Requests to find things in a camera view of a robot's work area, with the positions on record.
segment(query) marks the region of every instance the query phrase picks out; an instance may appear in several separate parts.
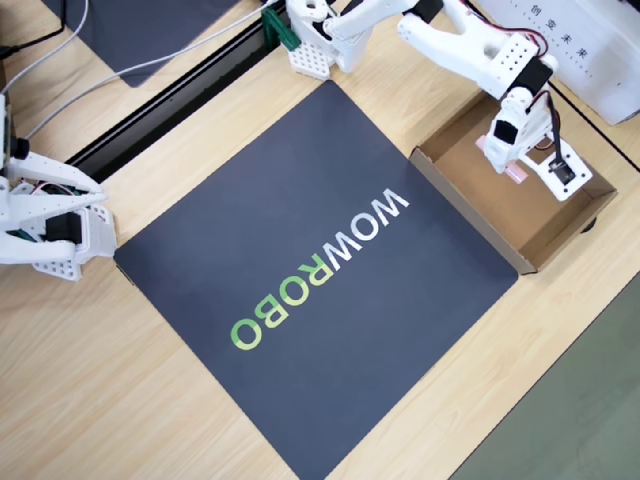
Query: wooden tabletop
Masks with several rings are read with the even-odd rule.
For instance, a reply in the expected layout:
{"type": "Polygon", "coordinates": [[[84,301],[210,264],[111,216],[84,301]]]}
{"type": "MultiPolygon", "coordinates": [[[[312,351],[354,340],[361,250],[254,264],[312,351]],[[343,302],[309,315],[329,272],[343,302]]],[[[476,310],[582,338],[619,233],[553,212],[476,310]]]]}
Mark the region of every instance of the wooden tabletop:
{"type": "MultiPolygon", "coordinates": [[[[221,30],[260,5],[259,0],[239,0],[235,7],[196,40],[221,30]]],[[[34,136],[33,150],[51,158],[67,160],[218,50],[249,23],[174,58],[137,88],[117,79],[92,92],[34,136]]],[[[41,0],[0,0],[2,45],[32,40],[55,30],[59,25],[58,17],[41,0]]],[[[9,57],[4,62],[7,78],[11,79],[70,35],[71,31],[66,29],[54,39],[9,57]]],[[[75,38],[63,50],[23,77],[9,92],[17,134],[26,135],[58,106],[112,73],[113,70],[80,38],[75,38]]]]}
{"type": "MultiPolygon", "coordinates": [[[[476,88],[400,41],[397,21],[375,30],[356,72],[334,79],[409,155],[476,88]]],[[[109,178],[119,241],[318,85],[279,48],[109,178]]],[[[640,175],[556,104],[563,136],[620,194],[591,233],[520,278],[329,478],[448,478],[640,270],[640,175]]],[[[0,391],[2,478],[294,478],[112,260],[91,261],[79,284],[0,269],[0,391]]]]}

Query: robotic arm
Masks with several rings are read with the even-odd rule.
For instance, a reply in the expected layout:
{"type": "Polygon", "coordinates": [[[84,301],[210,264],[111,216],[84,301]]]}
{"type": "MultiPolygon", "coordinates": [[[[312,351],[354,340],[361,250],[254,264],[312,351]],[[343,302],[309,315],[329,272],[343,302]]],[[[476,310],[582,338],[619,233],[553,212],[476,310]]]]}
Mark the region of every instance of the robotic arm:
{"type": "Polygon", "coordinates": [[[326,80],[335,63],[351,72],[364,56],[373,27],[403,13],[400,37],[438,65],[473,80],[497,100],[501,110],[479,146],[497,173],[521,182],[518,160],[533,170],[555,197],[566,200],[592,178],[586,165],[563,140],[554,138],[553,119],[539,101],[558,69],[556,59],[539,56],[539,46],[519,33],[488,25],[460,0],[354,0],[338,15],[325,0],[287,0],[294,32],[302,45],[289,52],[292,68],[326,80]],[[458,33],[429,25],[441,11],[458,33]],[[537,164],[529,156],[544,139],[555,153],[537,164]]]}
{"type": "Polygon", "coordinates": [[[115,252],[113,218],[99,206],[107,197],[77,168],[30,153],[12,138],[4,95],[0,114],[0,264],[31,263],[77,281],[81,265],[115,252]]]}

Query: white wire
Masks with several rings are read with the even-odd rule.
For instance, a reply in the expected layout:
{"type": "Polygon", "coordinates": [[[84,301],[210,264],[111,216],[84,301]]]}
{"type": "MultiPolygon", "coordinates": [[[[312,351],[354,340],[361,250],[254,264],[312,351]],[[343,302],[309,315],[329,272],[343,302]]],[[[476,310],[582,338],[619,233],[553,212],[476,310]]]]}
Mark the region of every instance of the white wire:
{"type": "Polygon", "coordinates": [[[18,80],[20,80],[22,77],[24,77],[27,73],[29,73],[31,70],[33,70],[34,68],[36,68],[38,65],[40,65],[42,62],[44,62],[45,60],[47,60],[48,58],[54,56],[56,53],[58,53],[60,50],[62,50],[64,47],[66,47],[67,45],[69,45],[69,42],[71,40],[73,40],[74,38],[76,38],[78,36],[78,34],[80,33],[80,30],[82,30],[82,27],[84,27],[84,22],[87,20],[87,15],[89,14],[89,0],[84,0],[84,13],[82,14],[82,20],[80,20],[80,25],[78,25],[78,28],[76,28],[74,30],[74,32],[71,34],[71,36],[69,38],[67,38],[64,42],[62,42],[60,45],[58,45],[58,47],[56,47],[54,50],[50,51],[49,53],[47,53],[44,57],[42,57],[40,60],[36,60],[35,62],[33,62],[31,65],[29,65],[27,68],[25,68],[24,70],[22,70],[18,75],[16,75],[15,77],[13,77],[13,79],[7,83],[7,85],[2,89],[2,92],[0,92],[0,95],[4,95],[6,94],[9,89],[13,86],[14,83],[16,83],[18,80]]]}
{"type": "Polygon", "coordinates": [[[187,52],[193,50],[194,48],[198,48],[199,46],[201,46],[201,45],[213,40],[214,38],[219,37],[220,35],[223,35],[223,34],[227,33],[232,28],[235,28],[238,25],[246,22],[247,20],[249,20],[254,15],[262,12],[262,10],[264,10],[265,8],[267,8],[267,7],[271,6],[272,4],[274,4],[276,1],[277,0],[269,0],[269,1],[267,1],[267,3],[265,3],[260,8],[257,8],[253,12],[245,15],[244,17],[240,18],[239,20],[236,20],[235,22],[233,22],[232,24],[226,26],[222,30],[220,30],[220,31],[218,31],[216,33],[213,33],[213,34],[209,35],[208,37],[203,38],[199,42],[196,42],[196,43],[194,43],[192,45],[189,45],[186,48],[183,48],[182,50],[179,50],[179,51],[177,51],[175,53],[172,53],[171,55],[166,55],[166,56],[161,57],[161,58],[156,58],[155,60],[151,60],[151,61],[148,61],[148,62],[145,62],[145,63],[140,63],[138,65],[134,65],[133,67],[128,67],[128,68],[125,68],[124,70],[120,70],[119,72],[116,72],[116,73],[114,73],[112,75],[109,75],[104,80],[101,80],[98,83],[94,84],[93,86],[91,86],[91,87],[87,88],[86,90],[82,91],[81,93],[79,93],[78,95],[73,97],[71,100],[65,102],[63,105],[61,105],[56,110],[51,112],[44,120],[42,120],[38,125],[36,125],[35,128],[33,130],[31,130],[31,132],[29,132],[29,134],[25,138],[27,140],[30,140],[36,133],[38,133],[40,130],[42,130],[42,128],[47,123],[49,123],[51,120],[53,120],[53,118],[56,117],[60,112],[62,112],[67,107],[69,107],[73,103],[75,103],[78,100],[80,100],[85,95],[87,95],[87,94],[93,92],[94,90],[97,90],[98,88],[106,85],[111,80],[114,80],[114,79],[118,78],[119,76],[124,75],[126,73],[133,72],[134,70],[138,70],[140,68],[144,68],[144,67],[149,67],[151,65],[155,65],[156,63],[161,63],[161,62],[165,62],[167,60],[171,60],[172,58],[175,58],[175,57],[177,57],[179,55],[182,55],[183,53],[187,53],[187,52]]]}

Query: black cable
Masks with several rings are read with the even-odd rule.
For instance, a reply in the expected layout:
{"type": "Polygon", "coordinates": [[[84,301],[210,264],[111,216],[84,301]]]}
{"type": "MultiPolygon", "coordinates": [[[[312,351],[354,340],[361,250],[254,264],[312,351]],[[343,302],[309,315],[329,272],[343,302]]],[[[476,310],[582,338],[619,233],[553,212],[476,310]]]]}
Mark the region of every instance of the black cable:
{"type": "Polygon", "coordinates": [[[51,33],[47,33],[46,35],[43,35],[42,37],[36,38],[35,40],[31,40],[29,42],[26,42],[20,45],[13,45],[9,47],[0,47],[0,61],[9,58],[14,53],[18,53],[19,51],[24,50],[25,48],[33,47],[34,45],[38,45],[39,43],[42,43],[44,41],[49,40],[50,38],[60,35],[62,32],[64,32],[66,20],[67,20],[67,0],[61,0],[60,27],[51,33]]]}
{"type": "Polygon", "coordinates": [[[551,131],[553,132],[553,145],[556,147],[556,158],[554,164],[564,164],[564,158],[562,157],[562,150],[560,147],[560,115],[556,111],[556,107],[553,105],[553,98],[551,93],[547,95],[547,106],[551,113],[551,131]]]}
{"type": "Polygon", "coordinates": [[[576,112],[578,115],[580,115],[580,117],[582,117],[582,119],[583,119],[585,122],[587,122],[591,128],[593,128],[596,132],[598,132],[598,134],[599,134],[599,135],[600,135],[600,136],[601,136],[601,137],[602,137],[602,138],[603,138],[603,139],[604,139],[604,140],[605,140],[609,145],[611,145],[611,147],[612,147],[616,152],[618,152],[618,154],[619,154],[622,158],[624,158],[624,159],[625,159],[625,161],[626,161],[629,165],[631,165],[631,167],[632,167],[636,172],[640,173],[640,167],[639,167],[636,163],[634,163],[634,161],[633,161],[633,160],[631,160],[631,158],[630,158],[626,153],[624,153],[624,152],[620,149],[620,147],[618,147],[618,146],[613,142],[613,140],[611,140],[611,139],[610,139],[610,138],[609,138],[609,137],[608,137],[608,136],[607,136],[607,135],[606,135],[602,130],[600,130],[600,129],[597,127],[597,125],[591,121],[591,119],[590,119],[589,117],[587,117],[584,113],[582,113],[582,111],[581,111],[578,107],[576,107],[576,106],[573,104],[573,102],[572,102],[572,101],[571,101],[571,100],[570,100],[570,99],[569,99],[569,98],[568,98],[564,93],[562,93],[562,92],[558,89],[558,87],[556,87],[556,86],[555,86],[553,83],[551,83],[551,82],[549,82],[549,85],[551,86],[551,88],[553,88],[553,90],[554,90],[558,95],[560,95],[560,97],[562,97],[562,99],[563,99],[565,102],[567,102],[569,105],[571,105],[571,108],[573,108],[573,109],[575,110],[575,112],[576,112]]]}

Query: cardboard box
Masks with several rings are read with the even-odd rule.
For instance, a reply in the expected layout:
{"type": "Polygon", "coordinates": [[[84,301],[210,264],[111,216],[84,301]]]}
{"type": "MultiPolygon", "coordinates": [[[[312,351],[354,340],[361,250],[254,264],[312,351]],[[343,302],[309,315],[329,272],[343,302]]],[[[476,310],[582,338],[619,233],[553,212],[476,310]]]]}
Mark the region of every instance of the cardboard box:
{"type": "MultiPolygon", "coordinates": [[[[593,179],[565,202],[556,200],[531,171],[520,185],[497,175],[475,142],[489,131],[498,111],[495,100],[478,95],[416,147],[409,160],[520,274],[535,273],[617,192],[591,166],[593,179]]],[[[530,153],[537,162],[548,155],[549,151],[530,153]]]]}

